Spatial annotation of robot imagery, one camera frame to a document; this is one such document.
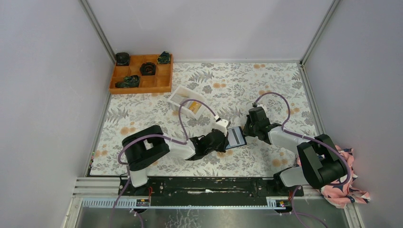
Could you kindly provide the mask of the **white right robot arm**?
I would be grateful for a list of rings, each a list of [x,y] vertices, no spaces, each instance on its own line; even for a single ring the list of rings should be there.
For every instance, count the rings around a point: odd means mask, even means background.
[[[273,176],[272,188],[277,195],[284,196],[291,187],[298,185],[310,185],[314,189],[326,185],[343,186],[352,177],[347,161],[328,135],[309,137],[288,131],[278,123],[270,123],[261,106],[249,110],[244,135],[298,155],[298,167],[284,169]]]

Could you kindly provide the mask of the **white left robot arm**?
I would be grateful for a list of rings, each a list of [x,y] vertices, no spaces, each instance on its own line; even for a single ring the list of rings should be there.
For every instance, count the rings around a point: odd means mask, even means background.
[[[186,161],[197,161],[213,151],[226,152],[229,145],[228,132],[212,129],[207,135],[192,137],[186,142],[165,135],[158,125],[153,125],[122,140],[123,152],[118,155],[126,157],[130,177],[129,189],[135,195],[147,191],[147,168],[165,155]]]

